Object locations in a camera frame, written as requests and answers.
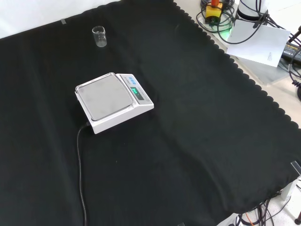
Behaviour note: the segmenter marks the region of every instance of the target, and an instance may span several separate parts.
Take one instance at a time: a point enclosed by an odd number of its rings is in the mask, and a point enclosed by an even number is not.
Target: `black tablecloth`
[[[82,132],[91,226],[214,226],[296,178],[297,125],[173,2],[66,22],[0,40],[0,225],[82,225],[74,90],[109,72],[134,74],[155,108]]]

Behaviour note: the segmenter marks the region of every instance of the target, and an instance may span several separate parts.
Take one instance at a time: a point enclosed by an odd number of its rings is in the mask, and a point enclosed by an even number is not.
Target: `scale display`
[[[138,100],[144,100],[144,98],[141,96],[139,91],[136,87],[131,87],[132,92],[135,94],[135,96],[138,98]]]

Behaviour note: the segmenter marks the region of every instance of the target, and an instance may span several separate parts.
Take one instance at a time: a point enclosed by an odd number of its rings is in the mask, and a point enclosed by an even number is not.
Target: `digital scale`
[[[75,88],[95,134],[154,108],[132,74],[108,73]]]

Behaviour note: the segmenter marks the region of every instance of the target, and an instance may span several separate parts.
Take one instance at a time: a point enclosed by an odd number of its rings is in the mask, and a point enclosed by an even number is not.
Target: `orange cap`
[[[218,6],[219,0],[211,0],[211,5],[212,6]]]

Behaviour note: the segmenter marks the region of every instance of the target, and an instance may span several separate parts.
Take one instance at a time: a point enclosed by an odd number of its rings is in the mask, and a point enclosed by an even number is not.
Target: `white wall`
[[[0,0],[0,39],[118,0]]]

